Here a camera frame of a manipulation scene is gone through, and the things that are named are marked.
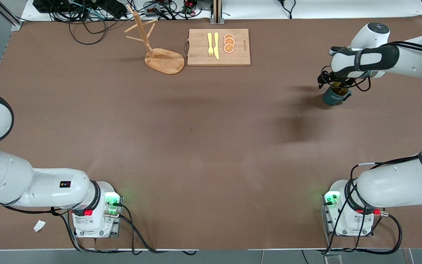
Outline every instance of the dried orange slice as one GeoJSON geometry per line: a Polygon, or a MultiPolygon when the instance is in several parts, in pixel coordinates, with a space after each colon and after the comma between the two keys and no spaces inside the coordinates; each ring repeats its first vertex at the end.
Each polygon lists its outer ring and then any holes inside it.
{"type": "Polygon", "coordinates": [[[236,43],[236,41],[230,37],[228,37],[227,39],[224,40],[224,44],[232,44],[234,45],[236,43]]]}
{"type": "Polygon", "coordinates": [[[224,52],[226,52],[226,53],[232,53],[232,52],[234,52],[234,45],[232,45],[232,44],[225,44],[224,45],[224,52]]]}
{"type": "Polygon", "coordinates": [[[232,35],[232,34],[226,34],[226,35],[224,35],[224,39],[228,39],[228,38],[234,38],[234,35],[232,35]]]}

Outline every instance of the white tag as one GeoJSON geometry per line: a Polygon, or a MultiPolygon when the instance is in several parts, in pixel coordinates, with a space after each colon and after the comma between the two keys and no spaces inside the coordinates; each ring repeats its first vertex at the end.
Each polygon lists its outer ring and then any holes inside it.
{"type": "Polygon", "coordinates": [[[42,229],[42,227],[44,227],[44,226],[45,226],[45,224],[46,224],[46,222],[45,222],[45,221],[39,220],[39,221],[37,222],[37,224],[34,226],[34,231],[35,231],[35,232],[40,231],[40,229],[42,229]]]}

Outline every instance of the teal cup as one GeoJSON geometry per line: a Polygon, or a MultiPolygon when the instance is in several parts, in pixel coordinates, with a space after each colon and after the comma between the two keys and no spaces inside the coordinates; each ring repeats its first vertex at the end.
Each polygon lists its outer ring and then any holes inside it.
{"type": "Polygon", "coordinates": [[[348,88],[328,87],[323,94],[323,102],[327,105],[337,105],[352,95],[348,88]]]}

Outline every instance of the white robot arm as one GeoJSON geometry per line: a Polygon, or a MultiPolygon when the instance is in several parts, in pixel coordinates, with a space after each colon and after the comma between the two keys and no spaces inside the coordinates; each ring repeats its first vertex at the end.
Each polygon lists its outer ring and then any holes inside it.
{"type": "MultiPolygon", "coordinates": [[[[0,141],[13,124],[13,111],[0,97],[0,141]]],[[[89,180],[83,171],[36,169],[25,159],[0,151],[0,204],[70,210],[79,237],[118,236],[120,200],[110,184],[89,180]]]]}
{"type": "MultiPolygon", "coordinates": [[[[340,79],[379,77],[382,72],[422,78],[422,36],[388,44],[389,32],[385,25],[369,23],[349,47],[332,47],[332,74],[340,79]]],[[[353,182],[339,180],[323,200],[329,230],[338,222],[336,235],[370,235],[374,209],[422,204],[422,152],[362,172],[353,182]]]]}

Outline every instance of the gray floor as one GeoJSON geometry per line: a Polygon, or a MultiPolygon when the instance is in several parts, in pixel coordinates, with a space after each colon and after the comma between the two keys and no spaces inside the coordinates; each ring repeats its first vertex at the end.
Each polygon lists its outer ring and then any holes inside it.
{"type": "MultiPolygon", "coordinates": [[[[4,0],[3,3],[15,14],[20,16],[26,0],[4,0]]],[[[0,17],[0,59],[10,38],[10,25],[0,17]]],[[[323,264],[323,256],[317,251],[305,251],[309,264],[323,264]]],[[[422,249],[399,250],[389,256],[375,256],[365,253],[341,253],[345,264],[422,264],[422,249]]],[[[34,251],[0,251],[0,263],[6,264],[70,264],[89,263],[104,264],[303,264],[305,263],[300,250],[265,251],[262,262],[262,251],[229,250],[229,251],[199,251],[195,256],[186,256],[181,252],[168,252],[165,254],[151,254],[144,252],[139,256],[129,253],[107,255],[79,253],[74,250],[34,250],[34,251]]]]}

